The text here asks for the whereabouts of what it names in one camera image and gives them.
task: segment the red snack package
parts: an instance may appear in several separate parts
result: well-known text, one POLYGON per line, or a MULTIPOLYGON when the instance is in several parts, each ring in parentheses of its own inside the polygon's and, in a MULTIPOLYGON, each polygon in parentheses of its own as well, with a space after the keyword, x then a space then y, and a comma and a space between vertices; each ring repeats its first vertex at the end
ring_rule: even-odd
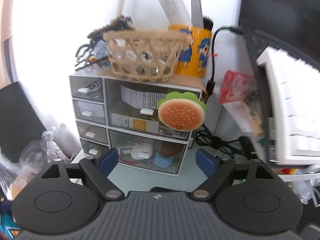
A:
POLYGON ((244 100, 247 93, 253 90, 253 77, 228 70, 224 75, 218 103, 244 100))

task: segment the woven basket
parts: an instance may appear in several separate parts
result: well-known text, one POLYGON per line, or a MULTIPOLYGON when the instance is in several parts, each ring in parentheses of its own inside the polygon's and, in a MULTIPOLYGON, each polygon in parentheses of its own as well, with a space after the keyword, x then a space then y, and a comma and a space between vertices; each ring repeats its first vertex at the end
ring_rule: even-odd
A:
POLYGON ((163 82, 173 74, 187 35, 177 31, 105 32, 112 72, 129 80, 163 82))

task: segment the gray plastic base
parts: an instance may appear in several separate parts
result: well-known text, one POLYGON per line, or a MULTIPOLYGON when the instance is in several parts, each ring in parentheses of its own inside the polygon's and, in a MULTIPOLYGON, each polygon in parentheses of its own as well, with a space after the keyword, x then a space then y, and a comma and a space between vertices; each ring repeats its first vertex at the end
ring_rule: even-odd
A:
POLYGON ((123 201, 107 203, 90 225, 76 232, 40 236, 23 231, 15 238, 31 239, 301 240, 291 231, 276 236, 251 236, 238 232, 219 220, 208 203, 192 201, 184 192, 131 192, 123 201))

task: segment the hamburger plush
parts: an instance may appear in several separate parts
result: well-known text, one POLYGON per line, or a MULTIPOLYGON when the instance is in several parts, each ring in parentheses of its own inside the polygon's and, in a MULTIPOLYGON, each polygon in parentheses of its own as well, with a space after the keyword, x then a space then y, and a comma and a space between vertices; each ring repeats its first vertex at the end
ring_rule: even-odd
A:
POLYGON ((192 92, 171 92, 157 103, 159 120, 181 132, 198 129, 204 122, 206 105, 192 92))

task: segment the yellow pen holder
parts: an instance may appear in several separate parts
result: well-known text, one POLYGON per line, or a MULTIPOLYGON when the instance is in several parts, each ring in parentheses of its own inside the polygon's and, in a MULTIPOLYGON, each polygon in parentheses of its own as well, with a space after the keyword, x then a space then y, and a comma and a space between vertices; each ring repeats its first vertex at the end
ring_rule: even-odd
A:
POLYGON ((211 58, 211 31, 181 24, 170 25, 169 29, 188 34, 189 42, 189 49, 180 53, 174 73, 193 77, 205 76, 205 68, 211 58))

